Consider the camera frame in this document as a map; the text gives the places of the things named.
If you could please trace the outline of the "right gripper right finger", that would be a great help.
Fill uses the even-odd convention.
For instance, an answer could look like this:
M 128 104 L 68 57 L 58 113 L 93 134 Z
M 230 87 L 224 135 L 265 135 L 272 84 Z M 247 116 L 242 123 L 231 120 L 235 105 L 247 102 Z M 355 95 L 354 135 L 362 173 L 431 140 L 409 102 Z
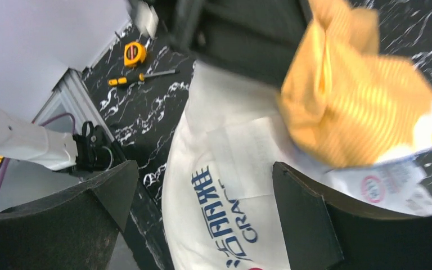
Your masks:
M 432 216 L 361 202 L 282 162 L 272 179 L 291 269 L 432 269 Z

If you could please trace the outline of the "white pillow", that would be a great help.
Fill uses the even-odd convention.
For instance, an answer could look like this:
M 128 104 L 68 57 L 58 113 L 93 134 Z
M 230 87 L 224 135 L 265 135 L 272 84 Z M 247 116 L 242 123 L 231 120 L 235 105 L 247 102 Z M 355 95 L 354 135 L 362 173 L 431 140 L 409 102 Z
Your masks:
M 424 172 L 413 161 L 325 166 L 293 144 L 272 87 L 196 61 L 162 192 L 175 269 L 291 269 L 273 188 L 276 162 L 361 202 L 432 216 Z

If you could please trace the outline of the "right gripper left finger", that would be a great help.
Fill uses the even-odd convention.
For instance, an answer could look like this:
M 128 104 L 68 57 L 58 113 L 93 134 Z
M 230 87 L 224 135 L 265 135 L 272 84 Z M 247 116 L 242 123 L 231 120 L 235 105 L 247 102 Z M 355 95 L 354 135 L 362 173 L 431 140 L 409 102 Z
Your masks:
M 106 269 L 138 185 L 126 161 L 0 213 L 0 269 Z

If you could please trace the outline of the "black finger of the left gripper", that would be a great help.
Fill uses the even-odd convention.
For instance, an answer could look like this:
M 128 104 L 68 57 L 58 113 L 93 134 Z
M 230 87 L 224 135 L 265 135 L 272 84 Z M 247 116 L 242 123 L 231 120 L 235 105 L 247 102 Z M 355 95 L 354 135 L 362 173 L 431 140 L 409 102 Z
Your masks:
M 312 19 L 308 1 L 147 1 L 169 43 L 202 62 L 282 86 Z

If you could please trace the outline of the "yellow and blue pillowcase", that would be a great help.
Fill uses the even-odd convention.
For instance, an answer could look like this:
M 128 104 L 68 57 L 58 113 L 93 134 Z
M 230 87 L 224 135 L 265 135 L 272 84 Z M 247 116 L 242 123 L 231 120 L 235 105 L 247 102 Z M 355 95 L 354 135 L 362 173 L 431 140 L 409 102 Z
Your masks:
M 377 12 L 347 1 L 309 5 L 278 98 L 296 145 L 335 168 L 432 150 L 432 85 L 408 58 L 380 54 Z

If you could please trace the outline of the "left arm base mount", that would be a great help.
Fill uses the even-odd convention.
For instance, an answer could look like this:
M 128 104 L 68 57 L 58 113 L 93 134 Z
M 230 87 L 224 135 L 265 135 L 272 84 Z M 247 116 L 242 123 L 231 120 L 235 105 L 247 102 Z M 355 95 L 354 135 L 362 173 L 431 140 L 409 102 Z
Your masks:
M 84 177 L 87 173 L 103 172 L 125 161 L 121 147 L 112 141 L 101 125 L 91 121 L 82 125 L 81 134 L 73 135 L 78 156 L 76 164 L 68 168 L 69 174 Z

